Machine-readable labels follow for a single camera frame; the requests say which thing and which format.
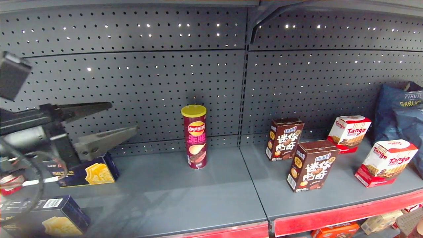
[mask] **navy blue box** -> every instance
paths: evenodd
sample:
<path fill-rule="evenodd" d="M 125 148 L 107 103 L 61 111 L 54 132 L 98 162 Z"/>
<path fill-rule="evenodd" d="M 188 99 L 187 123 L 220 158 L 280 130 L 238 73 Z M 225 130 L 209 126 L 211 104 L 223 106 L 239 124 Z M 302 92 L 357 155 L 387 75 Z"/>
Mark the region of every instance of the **navy blue box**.
<path fill-rule="evenodd" d="M 2 201 L 1 220 L 21 213 L 30 199 Z M 71 196 L 55 196 L 42 199 L 22 219 L 3 226 L 14 237 L 64 237 L 82 235 L 88 230 L 90 218 L 81 210 Z"/>
<path fill-rule="evenodd" d="M 63 174 L 63 169 L 55 161 L 43 161 L 52 176 Z M 119 177 L 119 171 L 107 152 L 92 161 L 80 164 L 68 171 L 68 175 L 57 183 L 60 187 L 114 183 Z"/>

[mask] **red shelf edge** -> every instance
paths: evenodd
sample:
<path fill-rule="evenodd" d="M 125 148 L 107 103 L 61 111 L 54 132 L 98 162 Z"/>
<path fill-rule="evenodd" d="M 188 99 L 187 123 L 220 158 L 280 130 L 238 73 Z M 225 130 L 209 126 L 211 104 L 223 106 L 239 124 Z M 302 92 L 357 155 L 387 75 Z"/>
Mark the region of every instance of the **red shelf edge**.
<path fill-rule="evenodd" d="M 182 235 L 166 236 L 167 238 L 268 238 L 269 223 L 267 221 L 236 227 L 195 232 Z"/>
<path fill-rule="evenodd" d="M 277 218 L 275 236 L 292 235 L 400 210 L 423 202 L 423 189 L 377 201 L 315 213 Z"/>

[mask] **lay's chips canister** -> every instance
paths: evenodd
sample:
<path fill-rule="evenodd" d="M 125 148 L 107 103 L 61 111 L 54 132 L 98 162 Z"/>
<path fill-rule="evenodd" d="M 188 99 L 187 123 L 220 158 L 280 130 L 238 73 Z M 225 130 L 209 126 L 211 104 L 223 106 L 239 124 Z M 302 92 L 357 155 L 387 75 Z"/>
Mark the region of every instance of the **lay's chips canister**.
<path fill-rule="evenodd" d="M 201 105 L 188 105 L 181 110 L 188 165 L 193 169 L 201 169 L 207 163 L 206 112 L 207 109 Z"/>

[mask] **blue snack bag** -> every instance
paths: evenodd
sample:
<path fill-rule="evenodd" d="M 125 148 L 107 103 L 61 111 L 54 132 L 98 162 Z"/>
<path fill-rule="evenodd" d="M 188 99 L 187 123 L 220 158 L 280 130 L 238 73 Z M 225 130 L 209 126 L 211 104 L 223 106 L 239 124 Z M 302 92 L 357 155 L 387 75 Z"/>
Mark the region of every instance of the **blue snack bag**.
<path fill-rule="evenodd" d="M 376 104 L 374 142 L 399 139 L 394 110 L 421 104 L 422 95 L 423 88 L 412 81 L 405 90 L 382 85 Z"/>
<path fill-rule="evenodd" d="M 423 104 L 394 109 L 401 139 L 414 144 L 419 151 L 413 161 L 423 177 Z"/>

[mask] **yellow lid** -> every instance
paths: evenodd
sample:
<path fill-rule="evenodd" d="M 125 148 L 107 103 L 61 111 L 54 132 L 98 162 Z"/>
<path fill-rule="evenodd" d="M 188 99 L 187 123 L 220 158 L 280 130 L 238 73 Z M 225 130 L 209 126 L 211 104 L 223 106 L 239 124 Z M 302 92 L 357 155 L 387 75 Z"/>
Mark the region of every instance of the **yellow lid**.
<path fill-rule="evenodd" d="M 200 117 L 204 116 L 206 112 L 207 109 L 201 105 L 188 105 L 181 110 L 182 115 L 186 117 Z"/>

